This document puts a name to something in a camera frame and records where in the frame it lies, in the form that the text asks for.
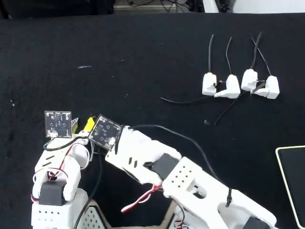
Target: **black wire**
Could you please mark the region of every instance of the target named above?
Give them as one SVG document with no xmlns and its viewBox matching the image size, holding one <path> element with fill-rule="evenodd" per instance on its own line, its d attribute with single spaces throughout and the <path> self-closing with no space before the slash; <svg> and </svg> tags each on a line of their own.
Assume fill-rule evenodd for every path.
<svg viewBox="0 0 305 229">
<path fill-rule="evenodd" d="M 166 8 L 165 6 L 164 6 L 164 2 L 163 2 L 164 0 L 160 0 L 160 3 L 161 3 L 161 5 L 163 6 L 163 8 L 165 9 L 165 11 L 166 12 L 170 12 L 170 10 L 171 10 L 171 7 L 168 9 L 168 8 Z"/>
<path fill-rule="evenodd" d="M 178 2 L 177 2 L 178 0 L 176 0 L 176 1 L 167 0 L 167 1 L 169 1 L 169 2 L 171 2 L 171 3 L 174 3 L 174 4 L 176 4 L 176 5 L 179 5 L 179 6 L 184 6 L 184 5 L 185 5 L 185 3 L 178 3 Z"/>
<path fill-rule="evenodd" d="M 209 162 L 209 160 L 208 160 L 208 158 L 207 158 L 205 152 L 203 151 L 203 149 L 201 148 L 201 146 L 200 146 L 195 140 L 191 139 L 190 137 L 184 136 L 184 135 L 182 135 L 182 134 L 180 134 L 180 133 L 177 133 L 177 132 L 175 132 L 175 131 L 173 131 L 173 130 L 171 130 L 171 129 L 168 129 L 168 128 L 164 127 L 164 126 L 161 126 L 161 125 L 135 125 L 135 126 L 131 126 L 132 129 L 145 128 L 145 127 L 146 127 L 146 128 L 156 127 L 156 128 L 165 130 L 165 131 L 167 131 L 167 132 L 169 132 L 169 133 L 171 133 L 171 134 L 174 134 L 174 135 L 177 135 L 177 136 L 179 136 L 179 137 L 182 137 L 182 138 L 184 138 L 184 139 L 190 141 L 191 143 L 193 143 L 193 144 L 197 147 L 197 149 L 200 151 L 200 153 L 202 154 L 202 156 L 203 156 L 203 158 L 204 158 L 204 160 L 205 160 L 205 163 L 206 163 L 206 165 L 208 166 L 208 168 L 209 168 L 209 170 L 210 170 L 212 176 L 213 176 L 215 179 L 217 179 L 218 181 L 220 181 L 219 177 L 216 175 L 214 169 L 212 168 L 212 166 L 211 166 L 211 164 L 210 164 L 210 162 Z"/>
<path fill-rule="evenodd" d="M 221 120 L 221 118 L 234 106 L 234 104 L 244 95 L 246 94 L 247 92 L 242 92 L 241 94 L 239 94 L 239 96 L 234 99 L 234 101 L 231 103 L 231 105 L 226 108 L 219 116 L 218 118 L 216 119 L 216 121 L 214 122 L 214 125 L 217 125 L 219 123 L 219 121 Z"/>
<path fill-rule="evenodd" d="M 255 48 L 254 48 L 254 54 L 253 54 L 253 61 L 252 61 L 250 69 L 253 69 L 254 65 L 255 65 L 256 56 L 257 56 L 257 48 L 258 48 L 258 44 L 259 44 L 259 41 L 261 39 L 261 36 L 262 36 L 262 32 L 259 33 L 259 35 L 258 35 L 258 37 L 256 39 Z"/>
<path fill-rule="evenodd" d="M 232 41 L 232 37 L 230 37 L 230 40 L 229 40 L 229 42 L 227 44 L 227 48 L 225 50 L 225 57 L 227 58 L 228 66 L 229 66 L 229 69 L 230 69 L 230 74 L 232 74 L 232 70 L 231 70 L 231 65 L 230 65 L 229 58 L 228 58 L 228 50 L 229 50 L 231 41 Z"/>
<path fill-rule="evenodd" d="M 95 194 L 97 188 L 98 188 L 99 185 L 100 185 L 100 181 L 101 181 L 101 179 L 102 179 L 102 156 L 101 156 L 100 153 L 98 153 L 98 155 L 99 155 L 99 162 L 100 162 L 100 172 L 99 172 L 99 176 L 98 176 L 98 178 L 97 178 L 96 185 L 95 185 L 95 187 L 94 187 L 92 193 L 90 194 L 90 196 L 89 196 L 87 202 L 85 203 L 84 207 L 81 209 L 81 212 L 80 212 L 80 214 L 79 214 L 78 217 L 77 217 L 77 220 L 76 220 L 75 225 L 74 225 L 74 229 L 77 229 L 77 226 L 78 226 L 78 224 L 79 224 L 79 222 L 80 222 L 80 220 L 81 220 L 81 217 L 82 217 L 83 213 L 85 212 L 85 210 L 87 209 L 87 206 L 89 205 L 91 199 L 93 198 L 93 196 L 94 196 L 94 194 Z"/>
<path fill-rule="evenodd" d="M 130 5 L 131 7 L 138 7 L 138 6 L 145 6 L 145 5 L 149 5 L 151 3 L 154 2 L 154 0 L 151 0 L 151 1 L 148 1 L 148 2 L 145 2 L 145 3 L 142 3 L 142 4 L 138 4 L 138 5 L 132 5 L 129 0 L 126 0 L 126 2 L 128 3 L 128 5 Z"/>
<path fill-rule="evenodd" d="M 195 4 L 195 11 L 198 12 L 198 1 L 194 0 L 194 4 Z"/>
<path fill-rule="evenodd" d="M 209 72 L 211 73 L 211 49 L 212 49 L 212 42 L 214 39 L 214 34 L 211 35 L 210 43 L 209 43 Z"/>
<path fill-rule="evenodd" d="M 57 147 L 57 148 L 47 148 L 48 144 L 44 144 L 43 145 L 43 149 L 46 151 L 55 151 L 55 150 L 60 150 L 60 149 L 64 149 L 68 146 L 70 146 L 72 143 L 74 143 L 77 139 L 86 139 L 88 137 L 82 137 L 82 136 L 78 136 L 76 138 L 74 138 L 72 141 L 68 142 L 67 144 L 64 144 L 63 146 Z"/>
<path fill-rule="evenodd" d="M 205 99 L 208 99 L 208 98 L 213 98 L 212 96 L 205 96 L 205 97 L 202 97 L 202 98 L 198 98 L 198 99 L 194 99 L 194 100 L 190 100 L 190 101 L 183 101 L 183 102 L 180 102 L 180 101 L 173 101 L 173 100 L 170 100 L 170 99 L 166 99 L 166 98 L 163 98 L 161 97 L 160 99 L 163 100 L 163 101 L 166 101 L 168 103 L 172 103 L 172 104 L 179 104 L 179 105 L 188 105 L 188 104 L 195 104 L 195 103 L 199 103 Z"/>
<path fill-rule="evenodd" d="M 254 88 L 251 91 L 251 94 L 254 94 L 258 89 L 261 89 L 261 88 L 265 87 L 265 85 L 266 85 L 266 82 L 261 83 L 260 85 L 258 85 L 256 88 Z"/>
<path fill-rule="evenodd" d="M 255 44 L 255 40 L 254 40 L 254 38 L 253 38 L 252 35 L 251 35 L 251 40 L 252 40 L 253 44 L 256 45 L 256 44 Z M 259 54 L 261 55 L 263 61 L 265 62 L 265 65 L 266 65 L 266 68 L 267 68 L 267 70 L 268 70 L 268 72 L 269 72 L 269 75 L 271 75 L 271 72 L 270 72 L 270 69 L 269 69 L 269 65 L 268 65 L 268 63 L 267 63 L 265 57 L 263 56 L 261 50 L 260 50 L 258 47 L 257 47 L 257 50 L 258 50 Z"/>
</svg>

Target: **white connector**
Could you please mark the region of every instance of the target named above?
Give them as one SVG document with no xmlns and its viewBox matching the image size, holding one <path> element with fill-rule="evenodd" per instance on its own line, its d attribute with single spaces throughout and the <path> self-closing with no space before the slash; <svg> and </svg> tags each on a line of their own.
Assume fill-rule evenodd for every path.
<svg viewBox="0 0 305 229">
<path fill-rule="evenodd" d="M 266 97 L 267 99 L 276 99 L 280 94 L 280 88 L 278 85 L 277 77 L 270 75 L 266 80 L 265 88 L 258 89 L 253 94 Z"/>
<path fill-rule="evenodd" d="M 247 69 L 244 72 L 241 89 L 251 91 L 256 88 L 257 72 L 253 69 Z"/>
<path fill-rule="evenodd" d="M 236 99 L 240 94 L 239 83 L 236 75 L 229 75 L 225 82 L 226 89 L 214 94 L 214 97 Z"/>
<path fill-rule="evenodd" d="M 206 73 L 203 76 L 202 94 L 214 95 L 216 93 L 217 77 L 213 73 Z"/>
</svg>

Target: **robotic arm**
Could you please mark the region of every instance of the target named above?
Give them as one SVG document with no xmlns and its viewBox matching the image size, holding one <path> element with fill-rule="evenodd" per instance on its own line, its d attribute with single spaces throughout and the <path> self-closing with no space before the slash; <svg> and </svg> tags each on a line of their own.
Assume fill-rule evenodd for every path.
<svg viewBox="0 0 305 229">
<path fill-rule="evenodd" d="M 276 218 L 271 212 L 238 190 L 229 189 L 193 161 L 181 158 L 174 148 L 129 127 L 123 129 L 117 148 L 106 160 L 141 184 L 161 185 L 165 197 L 197 218 L 200 224 L 196 228 L 274 228 Z"/>
<path fill-rule="evenodd" d="M 34 229 L 73 228 L 88 200 L 87 193 L 77 188 L 81 169 L 86 168 L 90 160 L 89 152 L 84 146 L 90 141 L 93 154 L 96 139 L 102 140 L 102 144 L 98 145 L 109 150 L 105 157 L 107 162 L 139 183 L 153 185 L 136 203 L 145 202 L 152 192 L 162 188 L 164 196 L 174 199 L 181 207 L 177 207 L 175 217 L 181 218 L 184 215 L 181 221 L 189 228 L 275 228 L 276 218 L 271 212 L 241 192 L 228 188 L 193 161 L 182 157 L 176 149 L 152 140 L 132 127 L 114 124 L 112 130 L 109 125 L 113 122 L 107 123 L 105 119 L 100 121 L 101 125 L 96 123 L 93 127 L 94 123 L 91 123 L 90 128 L 85 128 L 77 135 L 72 134 L 71 138 L 55 138 L 44 145 L 45 150 L 35 167 L 33 177 Z M 107 135 L 107 132 L 113 134 L 114 130 L 119 131 L 116 137 Z M 51 213 L 51 216 L 46 217 L 44 214 L 42 217 L 43 212 Z"/>
</svg>

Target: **small cable connector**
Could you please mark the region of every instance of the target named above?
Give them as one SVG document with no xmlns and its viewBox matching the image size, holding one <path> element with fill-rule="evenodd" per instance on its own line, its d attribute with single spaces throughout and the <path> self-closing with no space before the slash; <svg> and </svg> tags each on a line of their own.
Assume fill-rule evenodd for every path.
<svg viewBox="0 0 305 229">
<path fill-rule="evenodd" d="M 277 77 L 270 75 L 265 83 L 265 88 L 255 88 L 251 90 L 251 94 L 257 94 L 267 99 L 276 99 L 280 94 Z"/>
<path fill-rule="evenodd" d="M 203 95 L 214 95 L 216 93 L 217 77 L 212 73 L 212 61 L 211 61 L 211 49 L 214 34 L 212 34 L 209 43 L 209 72 L 204 74 L 202 82 L 202 94 Z"/>
</svg>

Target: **black background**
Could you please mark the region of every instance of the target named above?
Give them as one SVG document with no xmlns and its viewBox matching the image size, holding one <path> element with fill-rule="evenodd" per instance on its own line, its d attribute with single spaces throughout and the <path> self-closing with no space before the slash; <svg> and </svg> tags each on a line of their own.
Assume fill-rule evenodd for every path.
<svg viewBox="0 0 305 229">
<path fill-rule="evenodd" d="M 44 110 L 69 110 L 84 126 L 99 113 L 127 125 L 160 124 L 192 137 L 204 148 L 218 176 L 275 214 L 278 227 L 296 223 L 275 149 L 304 144 L 305 14 L 281 15 L 116 15 L 0 22 L 0 219 L 2 228 L 31 224 L 34 166 L 46 141 Z M 244 96 L 217 126 L 216 117 L 232 102 L 206 101 L 175 106 L 159 99 L 201 95 L 208 42 L 213 72 L 226 80 L 225 48 L 240 82 L 249 68 L 255 36 L 278 77 L 276 100 Z M 78 69 L 82 65 L 91 68 Z M 259 79 L 268 77 L 260 58 Z M 176 136 L 144 131 L 175 147 L 206 169 L 199 152 Z M 98 174 L 94 160 L 81 187 L 90 193 Z M 161 223 L 169 200 L 161 193 L 121 214 L 149 186 L 141 186 L 104 163 L 95 195 L 113 226 Z"/>
</svg>

